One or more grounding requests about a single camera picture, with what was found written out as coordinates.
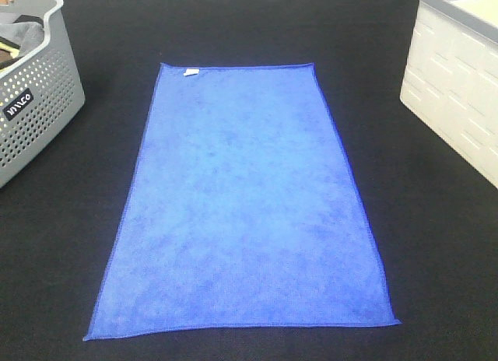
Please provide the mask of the black table cover cloth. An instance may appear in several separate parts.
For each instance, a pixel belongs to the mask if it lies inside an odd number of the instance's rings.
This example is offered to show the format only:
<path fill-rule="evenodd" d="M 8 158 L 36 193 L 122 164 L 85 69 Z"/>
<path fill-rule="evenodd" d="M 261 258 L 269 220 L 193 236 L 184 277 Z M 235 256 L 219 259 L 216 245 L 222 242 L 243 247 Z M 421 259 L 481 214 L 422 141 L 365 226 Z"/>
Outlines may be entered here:
<path fill-rule="evenodd" d="M 63 0 L 86 94 L 1 190 L 3 360 L 495 360 L 497 191 L 400 102 L 418 0 Z M 400 325 L 87 342 L 161 63 L 314 63 Z"/>

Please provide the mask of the blue microfibre towel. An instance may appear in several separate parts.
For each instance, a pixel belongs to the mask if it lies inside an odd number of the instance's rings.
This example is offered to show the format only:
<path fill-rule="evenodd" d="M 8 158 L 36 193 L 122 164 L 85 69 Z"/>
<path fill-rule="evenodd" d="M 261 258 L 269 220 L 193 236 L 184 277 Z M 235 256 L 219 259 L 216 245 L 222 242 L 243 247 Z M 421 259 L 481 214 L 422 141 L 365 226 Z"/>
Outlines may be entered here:
<path fill-rule="evenodd" d="M 397 323 L 314 65 L 161 65 L 86 340 Z"/>

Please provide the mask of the grey perforated laundry basket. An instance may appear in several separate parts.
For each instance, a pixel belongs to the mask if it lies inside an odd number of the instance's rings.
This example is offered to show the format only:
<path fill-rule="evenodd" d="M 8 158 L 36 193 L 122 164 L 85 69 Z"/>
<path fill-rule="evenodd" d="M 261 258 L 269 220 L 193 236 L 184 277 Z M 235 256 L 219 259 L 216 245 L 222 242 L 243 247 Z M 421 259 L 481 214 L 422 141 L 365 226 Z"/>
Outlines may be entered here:
<path fill-rule="evenodd" d="M 34 159 L 85 103 L 63 5 L 63 0 L 1 0 L 2 12 L 44 23 L 43 42 L 1 72 L 2 184 Z"/>

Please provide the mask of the grey cloth in basket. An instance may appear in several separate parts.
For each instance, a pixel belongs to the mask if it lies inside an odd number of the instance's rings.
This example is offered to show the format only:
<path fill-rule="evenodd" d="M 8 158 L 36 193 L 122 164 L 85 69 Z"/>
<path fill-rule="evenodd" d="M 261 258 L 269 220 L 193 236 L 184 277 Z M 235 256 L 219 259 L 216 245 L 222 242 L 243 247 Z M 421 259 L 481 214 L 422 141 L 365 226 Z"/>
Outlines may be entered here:
<path fill-rule="evenodd" d="M 36 22 L 1 25 L 1 38 L 19 47 L 19 56 L 24 56 L 44 41 L 44 28 Z"/>

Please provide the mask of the white plastic storage crate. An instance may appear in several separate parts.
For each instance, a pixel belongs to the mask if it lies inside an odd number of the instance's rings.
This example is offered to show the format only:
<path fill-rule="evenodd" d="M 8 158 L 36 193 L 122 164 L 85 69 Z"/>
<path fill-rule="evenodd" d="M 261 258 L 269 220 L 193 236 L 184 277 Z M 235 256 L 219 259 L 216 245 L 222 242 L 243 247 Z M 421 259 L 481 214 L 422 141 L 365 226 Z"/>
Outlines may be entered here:
<path fill-rule="evenodd" d="M 400 100 L 497 184 L 497 0 L 419 0 Z"/>

